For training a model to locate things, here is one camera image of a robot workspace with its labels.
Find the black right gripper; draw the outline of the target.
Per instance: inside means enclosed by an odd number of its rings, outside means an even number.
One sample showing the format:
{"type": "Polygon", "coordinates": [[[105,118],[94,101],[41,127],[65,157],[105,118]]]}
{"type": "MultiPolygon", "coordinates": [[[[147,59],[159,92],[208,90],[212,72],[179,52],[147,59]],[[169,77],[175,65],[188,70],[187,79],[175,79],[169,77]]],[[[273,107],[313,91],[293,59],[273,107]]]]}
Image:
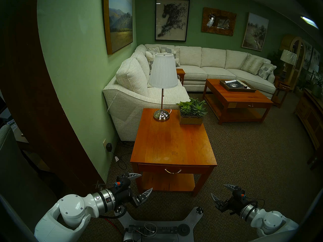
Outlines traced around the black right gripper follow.
{"type": "Polygon", "coordinates": [[[249,205],[249,201],[242,197],[242,195],[245,194],[245,190],[242,190],[239,186],[232,184],[224,184],[224,186],[232,192],[233,196],[229,200],[221,201],[218,197],[211,193],[211,197],[216,208],[221,212],[232,210],[230,215],[240,215],[241,210],[249,205]]]}

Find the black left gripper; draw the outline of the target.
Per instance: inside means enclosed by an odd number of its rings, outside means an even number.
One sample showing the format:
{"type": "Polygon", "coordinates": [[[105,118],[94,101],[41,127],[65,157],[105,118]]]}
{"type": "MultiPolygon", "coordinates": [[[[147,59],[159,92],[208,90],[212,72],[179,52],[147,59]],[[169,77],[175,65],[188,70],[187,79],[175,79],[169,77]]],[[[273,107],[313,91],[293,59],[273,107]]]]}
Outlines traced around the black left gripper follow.
{"type": "Polygon", "coordinates": [[[131,181],[141,176],[138,173],[124,173],[121,176],[117,176],[116,185],[114,186],[115,209],[125,203],[131,203],[137,208],[148,199],[153,188],[148,189],[138,196],[135,196],[130,188],[131,181]]]}

